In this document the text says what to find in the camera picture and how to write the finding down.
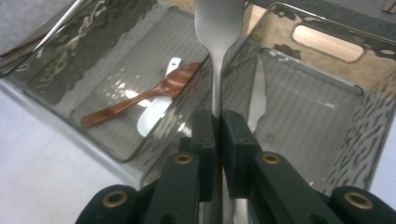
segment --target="brass insert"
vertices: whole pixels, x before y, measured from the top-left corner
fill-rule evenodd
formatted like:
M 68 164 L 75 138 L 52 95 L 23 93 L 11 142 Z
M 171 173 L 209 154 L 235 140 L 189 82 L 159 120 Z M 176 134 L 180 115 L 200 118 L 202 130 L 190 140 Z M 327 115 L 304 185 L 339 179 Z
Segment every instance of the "brass insert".
M 124 190 L 115 190 L 106 195 L 102 203 L 108 208 L 118 207 L 126 202 L 128 195 Z
M 175 158 L 175 162 L 179 164 L 187 164 L 192 161 L 192 157 L 188 155 L 179 155 Z
M 280 162 L 280 159 L 276 155 L 265 154 L 262 156 L 262 159 L 271 164 L 277 164 Z
M 358 192 L 350 191 L 344 194 L 344 198 L 347 202 L 352 205 L 359 207 L 360 209 L 372 209 L 374 207 L 372 201 L 366 196 L 359 194 Z

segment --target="white surface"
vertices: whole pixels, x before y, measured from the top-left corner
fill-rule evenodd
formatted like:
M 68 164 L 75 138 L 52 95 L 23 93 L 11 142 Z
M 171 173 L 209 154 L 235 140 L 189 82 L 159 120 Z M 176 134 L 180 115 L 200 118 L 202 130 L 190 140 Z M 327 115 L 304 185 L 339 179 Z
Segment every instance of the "white surface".
M 380 157 L 370 191 L 396 210 L 396 119 Z
M 73 141 L 49 112 L 27 112 L 15 100 L 0 88 L 0 223 L 74 223 L 100 189 L 137 186 L 138 172 Z
M 73 0 L 0 0 L 0 52 L 17 46 Z
M 177 69 L 180 63 L 181 58 L 172 58 L 169 61 L 165 76 Z M 146 137 L 151 132 L 151 129 L 163 117 L 170 104 L 172 104 L 172 98 L 168 96 L 159 96 L 152 101 L 137 121 L 137 130 L 140 135 Z

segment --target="spoon handle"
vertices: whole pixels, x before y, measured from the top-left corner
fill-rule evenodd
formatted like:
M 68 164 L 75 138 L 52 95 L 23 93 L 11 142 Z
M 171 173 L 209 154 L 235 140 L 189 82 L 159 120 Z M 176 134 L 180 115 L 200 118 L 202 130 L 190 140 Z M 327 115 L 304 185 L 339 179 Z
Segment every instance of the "spoon handle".
M 83 128 L 91 128 L 92 126 L 95 126 L 99 123 L 102 123 L 108 119 L 111 119 L 121 113 L 122 111 L 128 109 L 129 107 L 136 105 L 142 100 L 145 100 L 147 98 L 153 97 L 153 96 L 158 96 L 161 95 L 161 91 L 159 91 L 157 88 L 151 89 L 149 91 L 145 91 L 139 95 L 137 95 L 134 98 L 122 101 L 116 105 L 112 105 L 108 108 L 93 112 L 89 115 L 84 116 L 80 123 L 81 127 Z

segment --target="white object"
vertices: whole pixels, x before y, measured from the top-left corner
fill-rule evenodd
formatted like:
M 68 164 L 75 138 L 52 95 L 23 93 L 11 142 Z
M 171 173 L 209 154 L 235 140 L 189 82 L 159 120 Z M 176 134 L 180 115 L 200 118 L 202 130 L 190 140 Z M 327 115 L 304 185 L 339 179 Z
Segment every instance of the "white object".
M 121 165 L 71 126 L 0 80 L 0 223 L 76 223 L 99 190 L 139 188 Z
M 178 68 L 180 63 L 181 58 L 172 58 L 166 69 L 166 76 Z M 163 117 L 163 114 L 170 104 L 172 104 L 172 97 L 168 96 L 159 96 L 152 101 L 151 105 L 143 112 L 137 121 L 137 130 L 140 135 L 146 137 L 149 134 L 157 121 Z

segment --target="brown spoon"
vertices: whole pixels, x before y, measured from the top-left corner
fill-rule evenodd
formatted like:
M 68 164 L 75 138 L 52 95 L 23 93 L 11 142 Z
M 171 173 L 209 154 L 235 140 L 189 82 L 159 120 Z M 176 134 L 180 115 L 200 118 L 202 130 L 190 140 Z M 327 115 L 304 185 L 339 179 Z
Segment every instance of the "brown spoon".
M 119 104 L 112 105 L 103 110 L 91 113 L 81 119 L 83 128 L 90 128 L 96 124 L 113 118 L 130 106 L 136 105 L 142 100 L 153 96 L 170 96 L 176 97 L 190 80 L 194 72 L 198 69 L 200 63 L 188 63 L 180 66 L 169 73 L 157 86 L 149 91 L 145 91 L 134 98 L 125 100 Z

